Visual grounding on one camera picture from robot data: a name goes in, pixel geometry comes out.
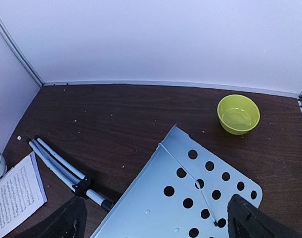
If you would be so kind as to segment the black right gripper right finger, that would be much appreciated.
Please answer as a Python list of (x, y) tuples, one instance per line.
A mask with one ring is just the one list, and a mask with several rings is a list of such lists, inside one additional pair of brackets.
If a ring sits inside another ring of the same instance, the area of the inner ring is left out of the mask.
[(275, 221), (247, 200), (234, 194), (228, 206), (231, 238), (302, 238), (302, 234)]

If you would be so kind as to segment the white perforated music stand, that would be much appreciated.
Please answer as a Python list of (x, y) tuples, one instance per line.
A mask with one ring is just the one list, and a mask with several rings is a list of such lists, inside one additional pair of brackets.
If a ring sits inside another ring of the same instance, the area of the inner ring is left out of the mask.
[(227, 205), (238, 194), (259, 207), (260, 185), (174, 126), (112, 208), (94, 238), (226, 238)]

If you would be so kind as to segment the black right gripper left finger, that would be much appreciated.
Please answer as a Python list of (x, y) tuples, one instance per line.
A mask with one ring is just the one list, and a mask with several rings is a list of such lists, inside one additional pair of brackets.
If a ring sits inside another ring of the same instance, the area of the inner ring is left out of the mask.
[(41, 222), (17, 234), (16, 238), (83, 238), (87, 210), (85, 200), (75, 196)]

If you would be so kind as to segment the sheet music page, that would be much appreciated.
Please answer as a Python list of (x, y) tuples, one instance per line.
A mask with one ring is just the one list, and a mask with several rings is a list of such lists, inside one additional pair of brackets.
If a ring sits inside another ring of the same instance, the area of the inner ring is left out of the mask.
[(31, 152), (0, 180), (0, 238), (47, 202), (36, 154)]

